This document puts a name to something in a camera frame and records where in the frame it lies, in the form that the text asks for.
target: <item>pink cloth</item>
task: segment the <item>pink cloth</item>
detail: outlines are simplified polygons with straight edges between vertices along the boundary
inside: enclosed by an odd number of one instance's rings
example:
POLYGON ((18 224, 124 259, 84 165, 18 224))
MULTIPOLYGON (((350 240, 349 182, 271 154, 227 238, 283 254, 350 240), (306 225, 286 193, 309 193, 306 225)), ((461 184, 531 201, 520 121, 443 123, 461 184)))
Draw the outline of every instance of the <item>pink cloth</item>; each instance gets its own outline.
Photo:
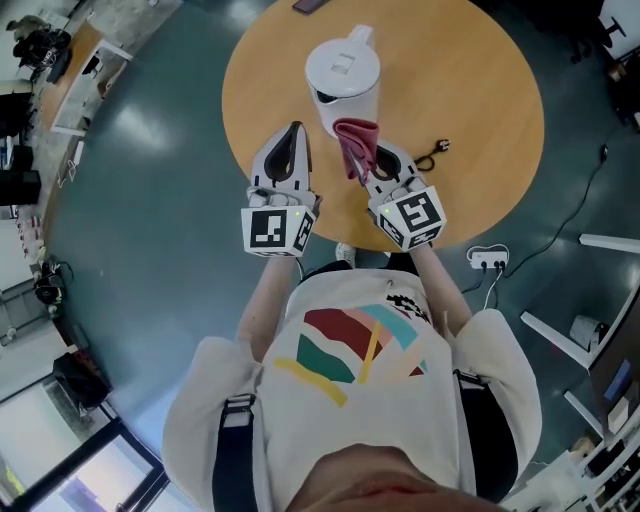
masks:
POLYGON ((347 178, 358 177, 355 159, 362 169, 364 182, 369 172, 376 168, 376 153, 380 128, 377 123, 364 119, 342 118, 333 123, 333 131, 338 136, 347 178))

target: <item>white power strip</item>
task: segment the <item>white power strip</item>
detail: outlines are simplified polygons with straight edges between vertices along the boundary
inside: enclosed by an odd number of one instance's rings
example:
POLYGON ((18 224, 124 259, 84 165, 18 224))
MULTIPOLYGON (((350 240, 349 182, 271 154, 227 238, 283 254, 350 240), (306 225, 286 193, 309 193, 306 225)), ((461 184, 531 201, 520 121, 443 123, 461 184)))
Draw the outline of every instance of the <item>white power strip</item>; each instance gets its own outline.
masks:
POLYGON ((496 268, 496 263, 504 263, 506 267, 509 263, 509 254, 507 251, 474 251, 469 263, 471 263, 471 268, 476 270, 482 270, 482 263, 487 264, 487 270, 496 268))

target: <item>white electric kettle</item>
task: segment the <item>white electric kettle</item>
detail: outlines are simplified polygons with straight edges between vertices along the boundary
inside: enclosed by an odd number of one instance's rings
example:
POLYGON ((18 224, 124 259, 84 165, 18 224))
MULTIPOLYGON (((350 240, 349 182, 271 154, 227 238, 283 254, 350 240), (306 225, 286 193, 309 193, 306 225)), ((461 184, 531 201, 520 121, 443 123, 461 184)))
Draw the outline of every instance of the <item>white electric kettle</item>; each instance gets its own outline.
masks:
POLYGON ((378 121, 380 59, 373 28, 357 25, 347 39, 322 43, 309 55, 305 72, 329 135, 336 136, 333 123, 343 117, 378 121))

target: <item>kettle handle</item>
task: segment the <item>kettle handle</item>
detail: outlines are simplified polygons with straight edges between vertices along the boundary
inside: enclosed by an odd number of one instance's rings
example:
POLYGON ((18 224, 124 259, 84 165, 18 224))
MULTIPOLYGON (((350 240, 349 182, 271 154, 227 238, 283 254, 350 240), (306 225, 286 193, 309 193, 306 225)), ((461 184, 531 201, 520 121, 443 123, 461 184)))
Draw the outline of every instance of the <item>kettle handle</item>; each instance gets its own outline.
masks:
POLYGON ((373 27, 368 25, 356 25, 349 34, 349 40, 362 43, 373 48, 373 27))

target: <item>smartphone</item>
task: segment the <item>smartphone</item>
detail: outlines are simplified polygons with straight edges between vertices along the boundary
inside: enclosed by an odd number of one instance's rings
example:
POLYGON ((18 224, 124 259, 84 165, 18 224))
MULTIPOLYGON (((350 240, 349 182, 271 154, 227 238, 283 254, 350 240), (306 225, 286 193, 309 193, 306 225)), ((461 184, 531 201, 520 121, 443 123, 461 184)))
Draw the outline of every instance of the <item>smartphone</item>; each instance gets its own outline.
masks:
POLYGON ((326 4, 329 0, 298 0, 293 8, 302 14, 311 14, 326 4))

